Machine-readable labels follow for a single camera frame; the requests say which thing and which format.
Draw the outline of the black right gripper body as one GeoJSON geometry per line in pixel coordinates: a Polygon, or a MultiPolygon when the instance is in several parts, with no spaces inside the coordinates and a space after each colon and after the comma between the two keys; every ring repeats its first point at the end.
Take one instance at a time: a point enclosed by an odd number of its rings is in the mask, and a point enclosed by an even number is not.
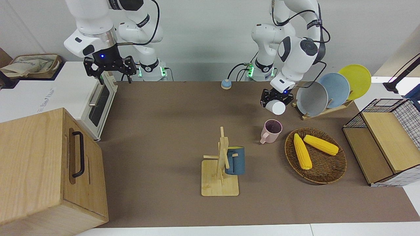
{"type": "Polygon", "coordinates": [[[96,70],[122,71],[126,68],[117,44],[93,53],[93,58],[89,57],[88,59],[92,60],[96,70]]]}

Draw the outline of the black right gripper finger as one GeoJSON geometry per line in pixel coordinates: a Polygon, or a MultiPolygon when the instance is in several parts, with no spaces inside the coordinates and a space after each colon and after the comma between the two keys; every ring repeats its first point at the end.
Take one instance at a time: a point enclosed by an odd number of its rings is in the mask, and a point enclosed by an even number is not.
{"type": "Polygon", "coordinates": [[[101,75],[104,72],[105,61],[99,58],[84,58],[83,63],[87,75],[95,77],[101,85],[104,85],[101,75]]]}
{"type": "Polygon", "coordinates": [[[132,83],[132,76],[137,73],[137,67],[135,64],[135,60],[132,56],[127,56],[126,58],[123,58],[121,61],[121,65],[119,67],[119,72],[122,73],[122,78],[124,76],[127,76],[128,82],[132,83]]]}

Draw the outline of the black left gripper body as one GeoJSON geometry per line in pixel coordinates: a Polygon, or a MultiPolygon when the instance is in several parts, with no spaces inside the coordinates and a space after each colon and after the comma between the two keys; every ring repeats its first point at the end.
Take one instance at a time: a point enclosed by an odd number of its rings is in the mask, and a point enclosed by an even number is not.
{"type": "Polygon", "coordinates": [[[281,102],[284,103],[284,99],[288,95],[293,95],[291,91],[292,91],[292,89],[285,90],[285,91],[278,91],[275,88],[272,88],[271,89],[272,101],[277,100],[277,101],[281,101],[281,102]]]}

